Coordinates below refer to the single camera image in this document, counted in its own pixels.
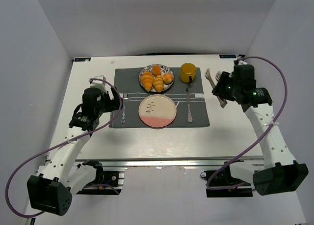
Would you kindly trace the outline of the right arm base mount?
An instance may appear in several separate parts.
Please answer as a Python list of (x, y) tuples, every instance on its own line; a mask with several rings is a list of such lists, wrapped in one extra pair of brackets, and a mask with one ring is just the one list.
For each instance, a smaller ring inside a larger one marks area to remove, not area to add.
[(236, 187), (236, 184), (243, 183), (242, 180), (232, 178), (230, 172), (226, 169), (220, 172), (209, 184), (210, 187), (232, 186), (226, 190), (206, 189), (207, 198), (232, 198), (232, 197), (252, 197), (253, 189), (249, 183)]

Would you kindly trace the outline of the silver metal tongs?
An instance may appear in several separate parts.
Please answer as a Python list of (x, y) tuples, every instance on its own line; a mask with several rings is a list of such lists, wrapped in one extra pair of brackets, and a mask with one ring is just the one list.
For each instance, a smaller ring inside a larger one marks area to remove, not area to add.
[[(206, 72), (205, 72), (205, 77), (206, 77), (206, 79), (209, 81), (209, 83), (210, 83), (212, 89), (214, 89), (214, 88), (216, 87), (216, 85), (215, 85), (215, 83), (214, 83), (214, 81), (213, 81), (213, 79), (212, 79), (212, 77), (211, 77), (210, 69), (209, 69), (209, 68), (208, 68), (208, 69), (206, 70)], [(219, 104), (220, 104), (220, 107), (221, 107), (221, 108), (225, 108), (225, 106), (227, 105), (227, 101), (224, 100), (224, 99), (221, 99), (219, 96), (217, 96), (217, 99), (218, 99), (218, 102), (219, 102)]]

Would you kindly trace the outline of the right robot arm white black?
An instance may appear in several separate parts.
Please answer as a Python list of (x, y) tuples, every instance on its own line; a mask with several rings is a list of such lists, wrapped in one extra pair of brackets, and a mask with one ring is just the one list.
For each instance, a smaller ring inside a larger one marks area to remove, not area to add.
[(263, 155), (263, 167), (240, 159), (230, 160), (222, 172), (227, 183), (232, 187), (238, 180), (249, 183), (261, 196), (295, 191), (309, 170), (290, 152), (276, 122), (268, 90), (256, 86), (254, 67), (246, 63), (236, 64), (231, 73), (217, 73), (216, 80), (213, 95), (241, 105)]

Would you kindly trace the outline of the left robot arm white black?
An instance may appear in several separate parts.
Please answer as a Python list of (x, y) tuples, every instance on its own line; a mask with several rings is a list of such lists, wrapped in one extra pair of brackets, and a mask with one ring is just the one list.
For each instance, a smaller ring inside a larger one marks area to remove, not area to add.
[(54, 157), (38, 176), (27, 181), (31, 208), (63, 216), (68, 211), (72, 198), (86, 186), (97, 186), (104, 180), (100, 162), (90, 160), (79, 165), (74, 173), (71, 168), (84, 145), (98, 128), (100, 117), (121, 109), (122, 99), (115, 88), (113, 97), (104, 87), (87, 88), (72, 115), (64, 146), (60, 146)]

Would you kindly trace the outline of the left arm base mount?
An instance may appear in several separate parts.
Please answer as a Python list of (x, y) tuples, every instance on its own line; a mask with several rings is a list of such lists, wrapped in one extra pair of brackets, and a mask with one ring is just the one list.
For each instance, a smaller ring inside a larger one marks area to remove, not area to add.
[(105, 171), (102, 163), (94, 160), (85, 161), (77, 165), (77, 169), (82, 166), (92, 166), (96, 169), (96, 179), (88, 186), (101, 184), (100, 186), (84, 188), (79, 191), (78, 195), (119, 195), (122, 190), (122, 184), (119, 179), (122, 179), (119, 171)]

